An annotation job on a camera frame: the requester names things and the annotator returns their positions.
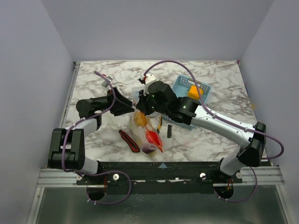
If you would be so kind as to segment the brown potato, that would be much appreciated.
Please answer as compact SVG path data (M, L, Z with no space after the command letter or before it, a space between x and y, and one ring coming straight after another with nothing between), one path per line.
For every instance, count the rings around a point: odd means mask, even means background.
M141 127L145 127L148 123L145 115L141 111L136 111L134 113L133 120L137 126L141 126Z

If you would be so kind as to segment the yellow handled pliers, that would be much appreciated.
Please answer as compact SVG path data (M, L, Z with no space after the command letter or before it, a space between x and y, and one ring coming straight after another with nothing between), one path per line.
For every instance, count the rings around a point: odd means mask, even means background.
M162 116L158 116L158 125L157 127L154 127L153 124L151 123L151 119L153 119L153 117L149 117L148 118L148 123L149 123L149 126L151 127L151 129L155 130L156 133L160 133L160 129L162 127Z

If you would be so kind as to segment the clear zip top bag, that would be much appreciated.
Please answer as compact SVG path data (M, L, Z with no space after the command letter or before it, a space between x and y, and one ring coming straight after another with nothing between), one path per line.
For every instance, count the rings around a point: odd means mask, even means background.
M140 148L141 151L144 147L148 147L148 148L152 148L152 149L155 149L156 151L160 151L161 153L163 153L164 152L164 144L162 147L157 147L156 145L149 143L146 140L146 137L145 137L146 131L147 130L155 131L155 130L151 129L151 127L149 126L149 123L147 123L147 125L145 127L137 126L134 123L133 116L136 111L140 111L140 110L136 109L133 113L131 113L131 115L129 117L129 122L128 122L128 129L130 131L132 139L135 141L135 143L138 145L138 147Z

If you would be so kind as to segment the red black utility knife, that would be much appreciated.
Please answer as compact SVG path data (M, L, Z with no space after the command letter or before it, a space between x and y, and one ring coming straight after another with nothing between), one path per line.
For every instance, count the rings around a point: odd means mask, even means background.
M127 143L127 145L129 146L130 150L133 153L140 152L140 148L138 147L138 145L132 140L132 138L125 131L119 130L119 134L121 138Z

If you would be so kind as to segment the purple onion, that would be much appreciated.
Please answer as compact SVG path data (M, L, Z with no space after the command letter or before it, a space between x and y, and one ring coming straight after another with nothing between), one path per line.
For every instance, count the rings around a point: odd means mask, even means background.
M143 151L145 154L149 155L149 153L155 152L156 150L155 150L155 149L152 149L152 148L144 147L144 148L142 149L142 151Z

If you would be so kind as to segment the red apple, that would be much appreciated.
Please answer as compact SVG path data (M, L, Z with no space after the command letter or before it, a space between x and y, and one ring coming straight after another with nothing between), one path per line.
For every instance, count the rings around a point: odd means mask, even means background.
M149 143L152 143L157 147L163 146L162 140L157 132L147 130L145 133L145 137Z

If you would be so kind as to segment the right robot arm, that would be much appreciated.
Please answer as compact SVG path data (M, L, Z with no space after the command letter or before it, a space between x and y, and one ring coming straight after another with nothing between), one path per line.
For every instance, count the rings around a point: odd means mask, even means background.
M154 112L167 116L177 123L197 126L221 135L240 148L221 159L215 171L215 178L227 182L232 175L244 166L261 165L266 131L265 124L243 123L215 111L205 109L199 101L189 97L177 97L172 88L162 81L154 81L138 93L136 105L144 115Z

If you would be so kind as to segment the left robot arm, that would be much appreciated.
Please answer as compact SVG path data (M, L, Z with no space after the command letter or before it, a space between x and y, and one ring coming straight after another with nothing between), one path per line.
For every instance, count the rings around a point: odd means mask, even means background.
M134 111L133 102L114 87L107 91L106 96L79 100L76 109L79 122L52 131L48 166L65 172L87 174L91 183L99 184L104 177L101 164L86 157L85 137L100 128L104 112L110 112L114 116L131 113Z

